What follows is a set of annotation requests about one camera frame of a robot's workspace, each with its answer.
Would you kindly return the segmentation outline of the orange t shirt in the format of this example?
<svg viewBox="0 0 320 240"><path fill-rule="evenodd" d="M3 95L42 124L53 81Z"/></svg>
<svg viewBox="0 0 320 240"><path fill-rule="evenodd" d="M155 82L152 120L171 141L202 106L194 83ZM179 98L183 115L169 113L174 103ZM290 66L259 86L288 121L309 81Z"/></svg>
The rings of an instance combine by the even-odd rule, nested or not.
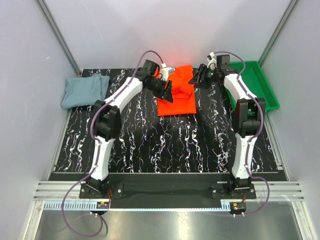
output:
<svg viewBox="0 0 320 240"><path fill-rule="evenodd" d="M171 93L173 103L157 98L157 116L173 116L195 114L195 88L189 81L193 78L191 65L176 68L168 77L172 81Z"/></svg>

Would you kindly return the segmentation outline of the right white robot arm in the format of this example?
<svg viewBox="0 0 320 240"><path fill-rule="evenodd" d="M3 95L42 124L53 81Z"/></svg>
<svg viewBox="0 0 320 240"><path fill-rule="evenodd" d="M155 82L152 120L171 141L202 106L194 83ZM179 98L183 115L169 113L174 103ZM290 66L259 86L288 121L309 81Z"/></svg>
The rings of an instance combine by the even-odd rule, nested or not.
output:
<svg viewBox="0 0 320 240"><path fill-rule="evenodd" d="M228 51L209 53L208 63L201 64L188 83L200 88L208 88L213 82L221 83L236 101L232 116L236 137L235 160L230 178L220 192L236 199L251 192L253 151L263 130L266 101L247 87L242 71L232 68L231 55Z"/></svg>

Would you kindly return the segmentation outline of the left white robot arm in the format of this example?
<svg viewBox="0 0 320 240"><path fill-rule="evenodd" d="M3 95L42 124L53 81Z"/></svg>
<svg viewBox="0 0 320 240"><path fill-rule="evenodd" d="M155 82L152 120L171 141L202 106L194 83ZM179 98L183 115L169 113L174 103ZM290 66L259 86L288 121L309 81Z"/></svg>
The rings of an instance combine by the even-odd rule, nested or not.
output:
<svg viewBox="0 0 320 240"><path fill-rule="evenodd" d="M165 63L146 60L142 67L134 70L119 89L105 100L94 103L94 116L90 135L94 139L92 165L81 182L81 193L103 198L111 195L109 188L109 162L111 150L122 129L121 113L127 104L144 89L164 101L172 103L172 81L169 75L175 71Z"/></svg>

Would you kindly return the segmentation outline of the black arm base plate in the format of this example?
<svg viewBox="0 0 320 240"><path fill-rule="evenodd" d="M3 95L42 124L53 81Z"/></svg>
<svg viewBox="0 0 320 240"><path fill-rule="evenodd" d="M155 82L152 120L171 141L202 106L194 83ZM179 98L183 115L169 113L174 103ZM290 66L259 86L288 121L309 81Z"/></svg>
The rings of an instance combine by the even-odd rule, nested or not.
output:
<svg viewBox="0 0 320 240"><path fill-rule="evenodd" d="M229 173L110 173L92 188L93 180L80 185L81 199L106 199L120 209L210 209L220 201L240 202L257 198L255 187L232 190Z"/></svg>

